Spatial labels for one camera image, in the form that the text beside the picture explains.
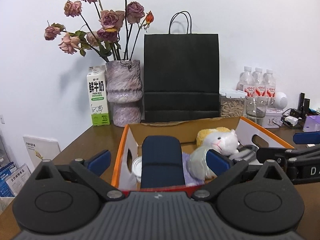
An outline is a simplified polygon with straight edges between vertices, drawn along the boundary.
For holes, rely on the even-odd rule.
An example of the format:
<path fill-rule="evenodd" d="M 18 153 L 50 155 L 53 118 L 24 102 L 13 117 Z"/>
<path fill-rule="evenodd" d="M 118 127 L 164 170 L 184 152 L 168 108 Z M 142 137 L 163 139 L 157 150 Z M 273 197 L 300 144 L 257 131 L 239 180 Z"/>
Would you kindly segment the purple tissue pack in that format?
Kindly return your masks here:
<path fill-rule="evenodd" d="M 320 116 L 319 115 L 308 115 L 306 117 L 304 127 L 304 132 L 317 132 L 320 131 Z"/>

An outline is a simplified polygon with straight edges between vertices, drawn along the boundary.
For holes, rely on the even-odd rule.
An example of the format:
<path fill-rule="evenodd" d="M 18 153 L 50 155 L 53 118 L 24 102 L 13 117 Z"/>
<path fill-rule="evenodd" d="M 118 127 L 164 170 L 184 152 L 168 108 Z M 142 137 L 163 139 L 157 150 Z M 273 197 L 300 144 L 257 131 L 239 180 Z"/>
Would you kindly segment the white power adapter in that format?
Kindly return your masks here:
<path fill-rule="evenodd" d="M 294 116 L 290 116 L 290 115 L 288 115 L 288 116 L 286 116 L 285 118 L 284 118 L 284 121 L 288 124 L 288 125 L 290 125 L 290 126 L 297 126 L 297 124 L 298 124 L 298 119 L 297 118 L 295 118 Z"/>

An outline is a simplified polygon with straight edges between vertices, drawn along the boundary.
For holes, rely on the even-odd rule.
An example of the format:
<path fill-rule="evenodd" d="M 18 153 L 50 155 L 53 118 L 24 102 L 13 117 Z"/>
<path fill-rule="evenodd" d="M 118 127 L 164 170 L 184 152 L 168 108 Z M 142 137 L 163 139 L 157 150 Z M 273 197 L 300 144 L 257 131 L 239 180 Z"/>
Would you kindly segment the white yellow plush sheep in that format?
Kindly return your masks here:
<path fill-rule="evenodd" d="M 197 147 L 207 146 L 225 156 L 239 153 L 238 136 L 235 130 L 226 127 L 202 129 L 196 137 Z"/>

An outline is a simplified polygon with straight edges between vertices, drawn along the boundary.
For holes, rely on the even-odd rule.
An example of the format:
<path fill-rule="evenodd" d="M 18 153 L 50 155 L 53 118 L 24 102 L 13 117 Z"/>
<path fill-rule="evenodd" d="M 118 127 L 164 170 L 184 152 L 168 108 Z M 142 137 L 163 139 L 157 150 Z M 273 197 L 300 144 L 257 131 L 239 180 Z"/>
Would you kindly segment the black stand device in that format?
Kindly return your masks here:
<path fill-rule="evenodd" d="M 300 93 L 299 101 L 298 101 L 298 113 L 300 114 L 299 117 L 305 119 L 309 113 L 310 109 L 310 99 L 305 97 L 304 93 Z"/>

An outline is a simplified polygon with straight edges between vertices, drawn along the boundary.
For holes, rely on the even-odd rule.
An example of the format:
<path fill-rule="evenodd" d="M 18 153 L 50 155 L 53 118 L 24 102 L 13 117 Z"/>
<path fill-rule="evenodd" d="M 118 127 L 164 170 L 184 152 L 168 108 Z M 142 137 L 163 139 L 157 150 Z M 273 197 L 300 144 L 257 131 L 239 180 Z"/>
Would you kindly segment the white tin box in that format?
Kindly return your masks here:
<path fill-rule="evenodd" d="M 261 124 L 264 128 L 278 128 L 281 127 L 283 122 L 281 118 L 283 117 L 283 111 L 276 108 L 268 108 L 266 110 L 265 117 Z"/>

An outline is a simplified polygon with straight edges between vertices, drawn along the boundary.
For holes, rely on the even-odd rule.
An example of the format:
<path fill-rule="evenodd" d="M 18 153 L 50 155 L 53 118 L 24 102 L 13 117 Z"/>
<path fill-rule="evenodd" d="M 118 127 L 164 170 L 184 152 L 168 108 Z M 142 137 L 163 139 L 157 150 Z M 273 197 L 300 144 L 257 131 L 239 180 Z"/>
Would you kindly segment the purple knitted cloth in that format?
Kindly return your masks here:
<path fill-rule="evenodd" d="M 183 174 L 186 186 L 196 186 L 196 185 L 203 185 L 204 181 L 193 178 L 188 171 L 188 160 L 190 155 L 187 153 L 182 153 L 182 163 L 183 163 Z"/>

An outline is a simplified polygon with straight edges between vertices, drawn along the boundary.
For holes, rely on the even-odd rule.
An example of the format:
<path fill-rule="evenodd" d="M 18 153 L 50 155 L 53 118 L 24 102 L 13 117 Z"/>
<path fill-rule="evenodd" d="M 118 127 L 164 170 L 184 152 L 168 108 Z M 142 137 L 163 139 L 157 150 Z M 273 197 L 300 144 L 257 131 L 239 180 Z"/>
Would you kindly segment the white bottle cap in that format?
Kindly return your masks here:
<path fill-rule="evenodd" d="M 142 156 L 137 157 L 131 166 L 132 173 L 135 175 L 136 180 L 140 183 L 142 178 Z"/>

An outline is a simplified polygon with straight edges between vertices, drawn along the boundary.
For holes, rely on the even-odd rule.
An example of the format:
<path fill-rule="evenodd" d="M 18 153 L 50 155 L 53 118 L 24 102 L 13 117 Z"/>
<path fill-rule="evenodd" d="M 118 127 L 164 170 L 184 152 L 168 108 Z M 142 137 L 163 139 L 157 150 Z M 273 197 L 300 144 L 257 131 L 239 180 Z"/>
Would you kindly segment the white round speaker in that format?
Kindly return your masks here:
<path fill-rule="evenodd" d="M 276 109 L 285 109 L 288 104 L 287 95 L 283 92 L 276 92 L 274 96 L 273 106 Z"/>

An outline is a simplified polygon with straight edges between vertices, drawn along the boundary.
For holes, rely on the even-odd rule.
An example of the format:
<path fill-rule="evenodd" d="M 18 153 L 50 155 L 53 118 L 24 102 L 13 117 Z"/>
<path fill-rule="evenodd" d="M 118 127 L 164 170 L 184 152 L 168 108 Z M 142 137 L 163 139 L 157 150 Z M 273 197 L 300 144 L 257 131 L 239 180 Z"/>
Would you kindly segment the orange cardboard pumpkin box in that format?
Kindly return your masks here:
<path fill-rule="evenodd" d="M 178 122 L 157 122 L 128 124 L 121 136 L 116 162 L 113 169 L 111 185 L 121 191 L 140 190 L 136 176 L 129 170 L 127 156 L 131 154 L 135 160 L 142 155 L 142 143 L 151 135 L 164 135 L 179 140 L 183 153 L 191 154 L 209 134 L 209 130 L 235 130 L 238 141 L 242 145 L 255 145 L 253 137 L 256 135 L 267 142 L 269 147 L 293 148 L 285 140 L 261 127 L 255 122 L 243 117 L 209 118 Z"/>

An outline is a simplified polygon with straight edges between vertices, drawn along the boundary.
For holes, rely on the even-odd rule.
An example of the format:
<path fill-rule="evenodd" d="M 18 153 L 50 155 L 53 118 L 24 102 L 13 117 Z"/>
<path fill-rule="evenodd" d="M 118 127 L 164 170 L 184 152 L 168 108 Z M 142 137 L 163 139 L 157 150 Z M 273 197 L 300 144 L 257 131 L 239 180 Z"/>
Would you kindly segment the clear glass cup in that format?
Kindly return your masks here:
<path fill-rule="evenodd" d="M 262 125 L 266 115 L 268 98 L 264 96 L 247 97 L 245 100 L 245 116 L 256 124 Z"/>

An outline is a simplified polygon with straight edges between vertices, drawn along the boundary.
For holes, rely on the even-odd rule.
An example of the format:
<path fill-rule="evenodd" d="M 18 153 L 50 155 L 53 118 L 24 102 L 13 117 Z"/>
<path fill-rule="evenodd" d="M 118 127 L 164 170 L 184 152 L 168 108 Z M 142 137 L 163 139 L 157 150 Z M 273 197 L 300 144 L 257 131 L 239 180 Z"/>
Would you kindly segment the right pink-label water bottle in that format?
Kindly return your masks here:
<path fill-rule="evenodd" d="M 276 93 L 276 80 L 274 78 L 273 70 L 267 69 L 263 77 L 266 85 L 266 96 L 274 98 Z"/>

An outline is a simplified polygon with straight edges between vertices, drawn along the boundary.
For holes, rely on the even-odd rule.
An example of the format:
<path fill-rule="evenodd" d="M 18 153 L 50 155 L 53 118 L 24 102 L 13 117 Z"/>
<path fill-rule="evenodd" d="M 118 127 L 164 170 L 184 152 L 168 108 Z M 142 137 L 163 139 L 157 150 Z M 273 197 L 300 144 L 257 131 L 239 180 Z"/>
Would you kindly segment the pink-label water bottle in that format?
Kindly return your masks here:
<path fill-rule="evenodd" d="M 253 72 L 253 77 L 255 80 L 255 90 L 254 94 L 256 96 L 265 96 L 266 84 L 263 77 L 263 69 L 256 67 Z"/>
<path fill-rule="evenodd" d="M 266 85 L 266 96 L 274 98 L 276 93 L 276 80 L 274 78 L 273 70 L 267 69 L 263 77 Z"/>
<path fill-rule="evenodd" d="M 240 75 L 240 79 L 237 84 L 237 90 L 245 92 L 247 97 L 254 96 L 255 79 L 252 75 L 251 67 L 244 66 L 244 72 Z"/>

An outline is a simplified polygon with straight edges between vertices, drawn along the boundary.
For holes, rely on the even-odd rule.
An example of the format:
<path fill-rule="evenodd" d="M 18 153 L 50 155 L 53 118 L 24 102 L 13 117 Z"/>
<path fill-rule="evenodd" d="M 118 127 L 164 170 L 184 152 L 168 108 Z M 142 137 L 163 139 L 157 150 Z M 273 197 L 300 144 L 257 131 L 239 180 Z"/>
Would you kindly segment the middle pink-label water bottle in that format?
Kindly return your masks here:
<path fill-rule="evenodd" d="M 266 84 L 263 77 L 263 69 L 256 67 L 253 72 L 253 77 L 255 80 L 255 90 L 254 94 L 256 96 L 265 96 Z"/>

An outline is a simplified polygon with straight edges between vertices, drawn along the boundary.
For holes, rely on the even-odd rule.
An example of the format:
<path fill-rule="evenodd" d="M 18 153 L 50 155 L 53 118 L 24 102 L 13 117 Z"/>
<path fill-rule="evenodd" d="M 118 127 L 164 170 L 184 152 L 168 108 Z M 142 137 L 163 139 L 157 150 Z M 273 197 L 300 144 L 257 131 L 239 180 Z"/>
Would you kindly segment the white green milk carton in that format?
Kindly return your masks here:
<path fill-rule="evenodd" d="M 87 74 L 88 98 L 93 126 L 110 124 L 105 70 L 105 66 L 90 67 Z"/>

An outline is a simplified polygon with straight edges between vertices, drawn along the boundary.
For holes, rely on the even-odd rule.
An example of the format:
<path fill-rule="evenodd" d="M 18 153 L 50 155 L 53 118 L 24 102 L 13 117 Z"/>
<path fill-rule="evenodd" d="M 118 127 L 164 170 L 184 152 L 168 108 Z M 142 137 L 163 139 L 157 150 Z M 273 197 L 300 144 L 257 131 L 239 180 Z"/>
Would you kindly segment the dried pink rose bouquet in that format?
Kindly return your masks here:
<path fill-rule="evenodd" d="M 98 15 L 100 28 L 94 31 L 82 14 L 82 2 L 93 4 Z M 87 31 L 77 30 L 75 32 L 67 31 L 63 24 L 48 23 L 44 30 L 44 39 L 52 41 L 59 35 L 62 35 L 59 48 L 66 54 L 73 55 L 79 53 L 86 56 L 86 51 L 95 51 L 105 62 L 112 56 L 114 61 L 130 61 L 133 57 L 135 45 L 129 52 L 129 42 L 132 35 L 133 26 L 138 30 L 135 36 L 135 43 L 138 40 L 139 33 L 147 31 L 150 24 L 154 21 L 154 15 L 151 11 L 145 12 L 144 7 L 136 2 L 124 0 L 124 10 L 104 10 L 101 0 L 68 0 L 63 12 L 67 17 L 80 17 L 84 22 Z"/>

